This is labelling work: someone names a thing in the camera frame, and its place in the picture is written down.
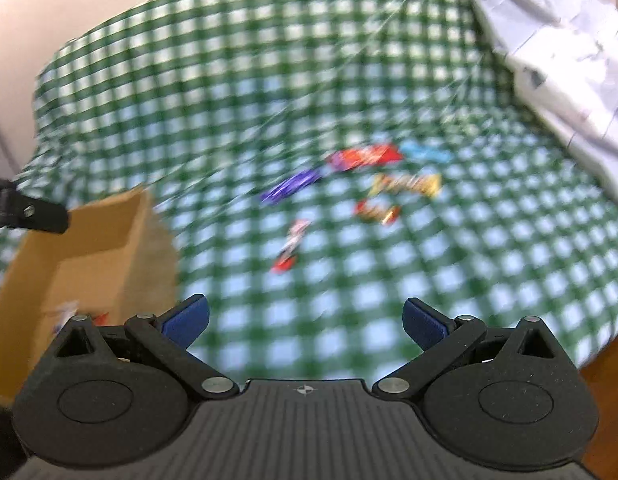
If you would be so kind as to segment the yellow snack bar wrapper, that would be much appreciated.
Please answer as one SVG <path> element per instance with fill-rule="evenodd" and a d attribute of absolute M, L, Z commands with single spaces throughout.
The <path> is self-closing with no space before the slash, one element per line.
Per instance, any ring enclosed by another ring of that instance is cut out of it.
<path fill-rule="evenodd" d="M 369 196 L 373 197 L 382 192 L 411 192 L 434 197 L 440 192 L 442 184 L 440 174 L 423 174 L 423 176 L 376 174 L 369 191 Z"/>

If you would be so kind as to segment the purple chocolate bar wrapper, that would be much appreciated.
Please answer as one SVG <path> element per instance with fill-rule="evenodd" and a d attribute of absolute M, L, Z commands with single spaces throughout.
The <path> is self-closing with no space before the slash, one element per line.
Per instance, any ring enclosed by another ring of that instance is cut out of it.
<path fill-rule="evenodd" d="M 323 177 L 323 171 L 319 168 L 309 168 L 293 174 L 280 183 L 274 185 L 268 191 L 260 195 L 263 204 L 277 204 L 289 196 L 297 193 L 303 188 L 318 182 Z"/>

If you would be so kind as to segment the red square snack packet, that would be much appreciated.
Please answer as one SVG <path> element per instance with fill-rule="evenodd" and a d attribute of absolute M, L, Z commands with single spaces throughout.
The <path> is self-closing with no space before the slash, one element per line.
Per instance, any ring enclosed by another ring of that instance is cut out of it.
<path fill-rule="evenodd" d="M 93 312 L 89 316 L 95 326 L 108 325 L 108 312 Z"/>

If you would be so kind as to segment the brown cardboard box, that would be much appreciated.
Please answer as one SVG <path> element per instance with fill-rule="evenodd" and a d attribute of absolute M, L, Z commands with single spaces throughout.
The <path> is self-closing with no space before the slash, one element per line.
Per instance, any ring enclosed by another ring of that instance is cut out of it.
<path fill-rule="evenodd" d="M 0 285 L 0 405 L 10 405 L 55 337 L 50 312 L 108 312 L 122 324 L 178 300 L 179 255 L 149 191 L 77 207 L 63 234 L 28 232 Z"/>

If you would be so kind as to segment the purple white stick pouch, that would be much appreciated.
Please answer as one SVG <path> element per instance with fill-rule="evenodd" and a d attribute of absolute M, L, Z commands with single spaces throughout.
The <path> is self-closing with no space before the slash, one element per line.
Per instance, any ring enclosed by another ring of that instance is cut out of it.
<path fill-rule="evenodd" d="M 50 312 L 51 333 L 53 335 L 59 333 L 66 322 L 77 314 L 78 306 L 79 302 L 77 300 L 66 301 L 64 304 L 60 304 Z"/>

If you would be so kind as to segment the red white black snack stick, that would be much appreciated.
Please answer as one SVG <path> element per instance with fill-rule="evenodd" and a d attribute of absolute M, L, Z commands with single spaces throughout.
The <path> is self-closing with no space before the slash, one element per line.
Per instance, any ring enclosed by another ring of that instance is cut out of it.
<path fill-rule="evenodd" d="M 273 272 L 282 273 L 292 269 L 297 260 L 298 248 L 309 226 L 310 221 L 306 219 L 297 219 L 292 223 L 287 232 L 285 244 L 274 260 L 272 266 Z"/>

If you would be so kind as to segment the small red orange candy bar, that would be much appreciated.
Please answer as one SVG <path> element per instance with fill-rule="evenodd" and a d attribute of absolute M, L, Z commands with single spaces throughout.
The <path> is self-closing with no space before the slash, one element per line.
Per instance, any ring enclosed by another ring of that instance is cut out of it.
<path fill-rule="evenodd" d="M 356 203 L 355 215 L 365 221 L 374 221 L 383 226 L 390 226 L 397 221 L 401 208 L 398 205 L 384 207 L 370 204 L 368 200 Z"/>

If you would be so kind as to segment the light blue stick packet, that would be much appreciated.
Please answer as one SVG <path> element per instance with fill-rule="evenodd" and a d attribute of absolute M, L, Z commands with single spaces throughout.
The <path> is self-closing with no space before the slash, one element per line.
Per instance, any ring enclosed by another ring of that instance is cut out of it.
<path fill-rule="evenodd" d="M 399 146 L 399 151 L 405 157 L 421 160 L 422 162 L 435 162 L 435 164 L 446 164 L 451 162 L 453 158 L 453 155 L 447 151 L 418 144 L 411 140 L 402 142 Z"/>

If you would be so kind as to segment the red wide snack packet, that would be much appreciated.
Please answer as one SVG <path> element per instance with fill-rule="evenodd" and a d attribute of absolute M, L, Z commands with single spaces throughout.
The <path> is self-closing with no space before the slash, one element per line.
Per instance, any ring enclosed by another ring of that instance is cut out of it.
<path fill-rule="evenodd" d="M 327 158 L 337 171 L 349 171 L 365 166 L 384 166 L 400 162 L 403 156 L 393 144 L 373 144 L 336 151 Z"/>

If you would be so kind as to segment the green checkered cloth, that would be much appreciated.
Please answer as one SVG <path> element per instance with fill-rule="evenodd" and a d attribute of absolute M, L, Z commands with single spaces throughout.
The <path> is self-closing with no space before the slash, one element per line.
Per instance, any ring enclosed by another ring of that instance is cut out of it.
<path fill-rule="evenodd" d="M 149 188 L 182 295 L 210 303 L 192 352 L 238 382 L 374 382 L 416 355 L 410 297 L 495 326 L 540 316 L 577 364 L 618 335 L 618 206 L 516 96 L 470 0 L 151 0 L 59 50 L 34 110 L 20 189 L 75 207 Z M 406 140 L 453 158 L 327 161 Z M 323 177 L 261 202 L 309 168 Z M 443 184 L 370 197 L 376 174 Z M 362 220 L 359 200 L 399 217 Z"/>

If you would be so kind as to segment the white grey patterned sheet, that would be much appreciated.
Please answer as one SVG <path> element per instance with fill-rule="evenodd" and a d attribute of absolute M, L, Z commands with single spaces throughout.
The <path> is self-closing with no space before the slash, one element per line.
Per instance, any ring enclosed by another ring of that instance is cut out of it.
<path fill-rule="evenodd" d="M 473 0 L 516 94 L 618 203 L 618 11 L 603 0 Z"/>

